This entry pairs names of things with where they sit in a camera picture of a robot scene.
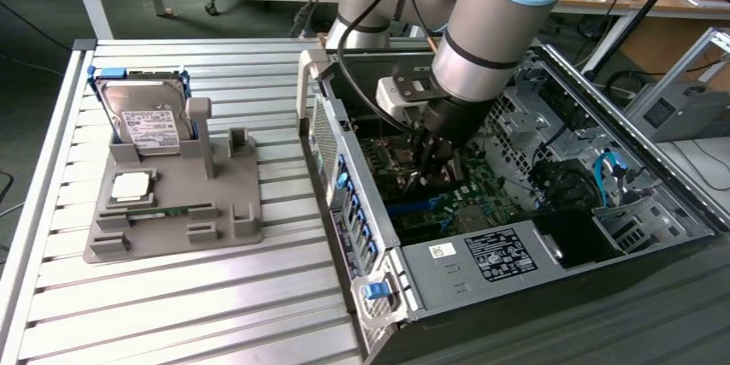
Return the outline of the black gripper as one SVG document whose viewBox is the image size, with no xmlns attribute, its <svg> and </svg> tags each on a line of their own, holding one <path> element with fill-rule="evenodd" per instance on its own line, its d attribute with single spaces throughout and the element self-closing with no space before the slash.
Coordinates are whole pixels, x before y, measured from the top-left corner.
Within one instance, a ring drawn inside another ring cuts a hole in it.
<svg viewBox="0 0 730 365">
<path fill-rule="evenodd" d="M 422 126 L 430 134 L 460 148 L 481 127 L 492 105 L 492 100 L 476 103 L 457 98 L 430 100 L 422 111 Z"/>
</svg>

